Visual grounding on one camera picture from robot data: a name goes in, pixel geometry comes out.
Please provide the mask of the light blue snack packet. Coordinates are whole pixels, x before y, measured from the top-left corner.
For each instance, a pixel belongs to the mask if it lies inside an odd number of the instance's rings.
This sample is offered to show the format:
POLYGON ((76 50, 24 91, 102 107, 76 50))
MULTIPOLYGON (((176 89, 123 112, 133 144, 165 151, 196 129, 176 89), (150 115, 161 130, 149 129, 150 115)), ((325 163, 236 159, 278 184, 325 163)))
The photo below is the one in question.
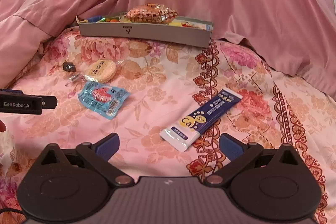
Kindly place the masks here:
POLYGON ((129 95, 123 88, 87 81, 77 96, 86 108, 112 120, 129 95))

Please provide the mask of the dark blue milk powder sachet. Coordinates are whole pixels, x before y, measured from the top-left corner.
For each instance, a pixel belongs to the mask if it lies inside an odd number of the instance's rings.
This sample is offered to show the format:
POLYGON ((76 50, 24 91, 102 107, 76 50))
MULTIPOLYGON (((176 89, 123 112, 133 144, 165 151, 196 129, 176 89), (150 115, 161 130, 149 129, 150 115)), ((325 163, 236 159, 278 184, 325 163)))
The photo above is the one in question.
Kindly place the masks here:
POLYGON ((242 98, 242 95, 224 88, 204 105, 162 130, 159 135, 179 152, 185 152, 242 98))

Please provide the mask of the orange bread snack packet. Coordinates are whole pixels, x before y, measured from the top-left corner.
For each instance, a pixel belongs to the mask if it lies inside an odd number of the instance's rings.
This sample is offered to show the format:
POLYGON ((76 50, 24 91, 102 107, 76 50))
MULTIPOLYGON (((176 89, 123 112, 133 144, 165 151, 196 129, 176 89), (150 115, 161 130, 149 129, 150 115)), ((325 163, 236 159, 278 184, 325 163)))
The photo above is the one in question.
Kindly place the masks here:
POLYGON ((169 24, 178 16, 178 12, 165 5, 148 3, 130 9, 125 17, 132 23, 169 24))

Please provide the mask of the dark dried fruit snack packet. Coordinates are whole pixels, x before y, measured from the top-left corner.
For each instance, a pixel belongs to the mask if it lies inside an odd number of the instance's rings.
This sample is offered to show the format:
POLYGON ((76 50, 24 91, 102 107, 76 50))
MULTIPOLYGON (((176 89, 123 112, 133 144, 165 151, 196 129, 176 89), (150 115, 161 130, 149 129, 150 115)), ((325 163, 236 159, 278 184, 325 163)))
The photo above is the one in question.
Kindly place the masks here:
POLYGON ((76 72, 76 67, 72 62, 65 61, 62 67, 65 72, 76 72))

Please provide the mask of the round rice cracker packet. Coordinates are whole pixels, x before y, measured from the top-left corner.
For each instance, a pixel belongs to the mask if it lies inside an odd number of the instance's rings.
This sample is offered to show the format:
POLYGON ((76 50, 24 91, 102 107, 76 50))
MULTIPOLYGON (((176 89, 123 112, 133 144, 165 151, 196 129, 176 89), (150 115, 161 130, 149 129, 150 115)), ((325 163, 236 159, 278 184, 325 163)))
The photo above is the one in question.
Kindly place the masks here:
POLYGON ((124 64, 125 60, 113 61, 110 59, 99 59, 92 63, 85 71, 76 72, 69 78, 66 86, 79 81, 93 81, 107 83, 117 73, 117 70, 124 64))

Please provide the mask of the floral pink bedspread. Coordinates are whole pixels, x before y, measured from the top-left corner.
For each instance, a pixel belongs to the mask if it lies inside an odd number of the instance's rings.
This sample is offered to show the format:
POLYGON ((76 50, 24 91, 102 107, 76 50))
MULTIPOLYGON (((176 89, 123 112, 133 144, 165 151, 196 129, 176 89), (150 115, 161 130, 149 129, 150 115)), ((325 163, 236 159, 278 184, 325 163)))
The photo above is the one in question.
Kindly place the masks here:
POLYGON ((270 69, 245 47, 213 41, 202 50, 148 40, 83 37, 68 29, 41 44, 13 88, 56 96, 58 105, 41 115, 1 115, 7 126, 1 134, 1 207, 19 207, 17 187, 48 143, 73 148, 116 132, 121 145, 111 162, 134 178, 204 179, 228 161, 219 150, 219 137, 226 132, 265 148, 291 144, 321 187, 317 221, 335 223, 335 100, 300 77, 270 69), (62 69, 64 61, 70 61, 84 71, 100 59, 121 61, 110 85, 129 92, 111 120, 79 102, 84 83, 69 83, 70 76, 62 69), (161 139, 164 128, 225 87, 240 93, 241 102, 186 152, 161 139))

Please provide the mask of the grey shallow snack box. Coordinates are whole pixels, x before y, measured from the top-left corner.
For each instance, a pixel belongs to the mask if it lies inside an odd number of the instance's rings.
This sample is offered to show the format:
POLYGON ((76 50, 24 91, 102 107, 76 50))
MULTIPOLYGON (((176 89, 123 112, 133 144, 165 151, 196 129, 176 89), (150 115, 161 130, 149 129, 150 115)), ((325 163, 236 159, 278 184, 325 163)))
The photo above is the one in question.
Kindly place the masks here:
POLYGON ((213 22, 176 17, 169 24, 132 23, 125 13, 76 19, 82 36, 158 40, 207 48, 214 28, 213 22))

